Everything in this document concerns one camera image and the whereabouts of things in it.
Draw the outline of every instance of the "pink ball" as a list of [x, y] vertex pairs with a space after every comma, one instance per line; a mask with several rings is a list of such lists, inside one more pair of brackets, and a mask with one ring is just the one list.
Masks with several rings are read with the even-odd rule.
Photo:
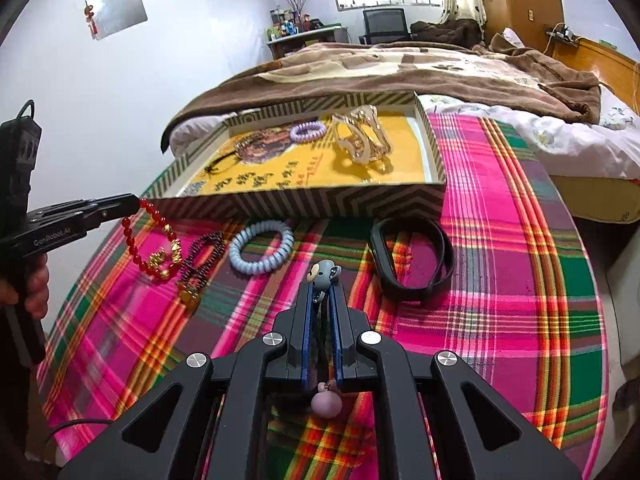
[[319, 392], [311, 399], [311, 409], [322, 418], [334, 418], [342, 411], [342, 399], [335, 392]]

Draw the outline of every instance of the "black wristband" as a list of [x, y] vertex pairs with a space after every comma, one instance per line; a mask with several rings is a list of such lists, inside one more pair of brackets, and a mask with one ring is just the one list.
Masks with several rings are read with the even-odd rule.
[[[429, 283], [422, 288], [412, 288], [398, 282], [396, 266], [386, 245], [385, 236], [397, 234], [400, 231], [423, 234], [433, 243], [436, 253], [436, 269]], [[450, 287], [455, 263], [453, 246], [446, 232], [433, 220], [389, 218], [377, 222], [371, 230], [369, 247], [376, 263], [383, 294], [394, 301], [424, 301], [432, 294]]]

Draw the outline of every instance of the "metal screw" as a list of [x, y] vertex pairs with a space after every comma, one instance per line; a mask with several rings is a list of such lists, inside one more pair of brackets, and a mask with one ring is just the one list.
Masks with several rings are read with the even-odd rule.
[[265, 345], [277, 346], [282, 343], [282, 336], [277, 332], [269, 332], [268, 334], [262, 336], [262, 342]]
[[453, 352], [445, 350], [438, 354], [438, 361], [443, 366], [453, 366], [458, 362], [458, 357]]
[[206, 362], [207, 362], [207, 356], [204, 354], [200, 354], [200, 353], [191, 354], [189, 357], [187, 357], [187, 364], [191, 368], [200, 368]]
[[382, 336], [378, 332], [373, 332], [373, 330], [369, 330], [368, 332], [363, 332], [360, 334], [360, 339], [362, 339], [363, 343], [368, 345], [377, 345], [380, 341], [382, 341]]

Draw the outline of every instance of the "wooden headboard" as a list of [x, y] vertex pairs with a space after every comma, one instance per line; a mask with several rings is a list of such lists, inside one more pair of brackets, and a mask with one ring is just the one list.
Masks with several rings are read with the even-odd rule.
[[637, 109], [638, 104], [634, 103], [634, 84], [640, 84], [640, 67], [636, 68], [633, 59], [586, 38], [578, 40], [578, 47], [554, 43], [555, 59], [574, 70], [593, 72], [621, 101], [633, 110]]

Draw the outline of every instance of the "chair backrest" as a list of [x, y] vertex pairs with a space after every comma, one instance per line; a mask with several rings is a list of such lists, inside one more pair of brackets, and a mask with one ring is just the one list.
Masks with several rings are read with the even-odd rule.
[[404, 9], [367, 9], [362, 13], [370, 44], [397, 41], [409, 36]]

